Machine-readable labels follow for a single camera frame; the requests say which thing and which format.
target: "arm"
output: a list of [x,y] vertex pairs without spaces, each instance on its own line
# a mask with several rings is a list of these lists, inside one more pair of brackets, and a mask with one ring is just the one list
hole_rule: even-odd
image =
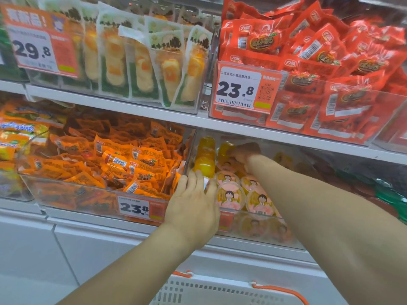
[[350,305],[405,304],[407,226],[373,203],[290,171],[248,144],[232,151]]
[[58,305],[147,305],[172,272],[218,230],[216,183],[204,194],[202,173],[181,176],[165,223]]

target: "white price label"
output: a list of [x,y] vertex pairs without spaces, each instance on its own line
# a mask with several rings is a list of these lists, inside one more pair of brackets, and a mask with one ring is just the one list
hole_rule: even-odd
[[126,216],[150,219],[150,202],[128,196],[117,196],[120,213]]
[[8,25],[7,31],[19,66],[60,72],[47,32],[16,25]]
[[254,109],[262,74],[255,71],[223,66],[219,73],[215,102],[223,105]]

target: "qr code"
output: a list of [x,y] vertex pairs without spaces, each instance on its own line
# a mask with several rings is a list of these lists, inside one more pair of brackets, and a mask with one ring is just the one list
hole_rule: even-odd
[[274,92],[274,87],[262,85],[258,92],[257,98],[259,101],[271,100],[273,92]]

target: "person's right hand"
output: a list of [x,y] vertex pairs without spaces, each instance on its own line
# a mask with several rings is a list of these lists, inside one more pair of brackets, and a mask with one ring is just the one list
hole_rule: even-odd
[[245,143],[236,148],[229,149],[227,155],[234,157],[238,162],[245,165],[245,169],[248,173],[252,173],[248,166],[248,161],[253,155],[260,155],[261,150],[257,143]]
[[190,253],[203,247],[214,236],[221,216],[215,201],[216,181],[210,180],[205,194],[203,179],[199,170],[190,170],[188,177],[180,177],[162,225],[171,229],[177,241]]

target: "white cabinet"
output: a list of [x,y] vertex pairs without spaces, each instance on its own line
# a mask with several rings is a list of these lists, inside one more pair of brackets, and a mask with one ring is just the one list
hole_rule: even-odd
[[78,284],[44,215],[0,209],[0,304],[54,305]]
[[[57,223],[55,235],[81,284],[148,236],[69,220],[52,218],[51,221]],[[178,268],[181,272],[187,270],[210,277],[286,287],[300,292],[313,305],[347,304],[325,273],[312,262],[207,245]]]

